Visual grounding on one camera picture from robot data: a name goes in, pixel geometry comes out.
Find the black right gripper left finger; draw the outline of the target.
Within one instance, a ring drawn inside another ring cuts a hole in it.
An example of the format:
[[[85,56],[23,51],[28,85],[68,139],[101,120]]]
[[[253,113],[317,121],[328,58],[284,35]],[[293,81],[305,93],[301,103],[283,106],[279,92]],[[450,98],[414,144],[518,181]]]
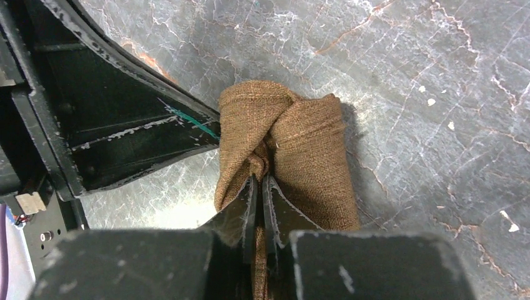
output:
[[[75,231],[44,259],[31,299],[251,299],[258,182],[197,229]]]

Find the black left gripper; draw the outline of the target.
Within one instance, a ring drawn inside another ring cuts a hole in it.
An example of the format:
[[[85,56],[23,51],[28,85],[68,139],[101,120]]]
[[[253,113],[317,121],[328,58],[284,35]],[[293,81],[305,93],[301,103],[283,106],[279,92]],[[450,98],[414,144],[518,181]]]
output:
[[[1,2],[1,202],[39,276],[75,195],[219,145],[219,114],[107,37],[78,1]]]

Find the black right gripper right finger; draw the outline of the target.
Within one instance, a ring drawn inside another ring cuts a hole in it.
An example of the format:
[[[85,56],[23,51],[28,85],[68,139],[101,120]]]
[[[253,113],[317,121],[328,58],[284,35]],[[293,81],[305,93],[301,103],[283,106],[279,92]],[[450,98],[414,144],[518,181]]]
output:
[[[274,299],[474,299],[452,246],[421,232],[326,231],[262,182]]]

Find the brown cloth napkin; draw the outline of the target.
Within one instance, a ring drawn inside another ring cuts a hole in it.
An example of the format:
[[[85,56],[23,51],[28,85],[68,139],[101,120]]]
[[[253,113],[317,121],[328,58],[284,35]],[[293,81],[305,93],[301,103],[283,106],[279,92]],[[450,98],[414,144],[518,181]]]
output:
[[[247,178],[274,176],[286,199],[326,231],[360,225],[346,157],[341,102],[309,99],[272,81],[246,81],[219,98],[218,211],[233,202]]]

